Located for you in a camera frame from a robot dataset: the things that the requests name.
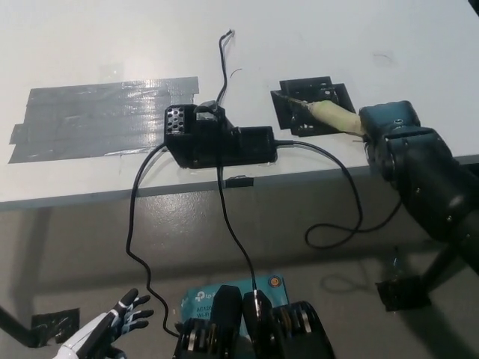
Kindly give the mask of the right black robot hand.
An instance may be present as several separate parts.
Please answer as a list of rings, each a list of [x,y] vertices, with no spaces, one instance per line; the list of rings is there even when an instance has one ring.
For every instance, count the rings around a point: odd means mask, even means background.
[[[412,103],[407,100],[365,106],[360,109],[359,118],[365,137],[371,143],[397,128],[421,125]]]

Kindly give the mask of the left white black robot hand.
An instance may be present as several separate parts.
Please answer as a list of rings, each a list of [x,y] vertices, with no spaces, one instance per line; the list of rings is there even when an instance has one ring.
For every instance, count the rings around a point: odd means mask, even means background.
[[[57,351],[55,359],[65,358],[126,358],[125,351],[114,347],[121,336],[136,329],[146,328],[153,310],[138,307],[150,300],[131,289],[108,312],[101,313],[80,328]]]

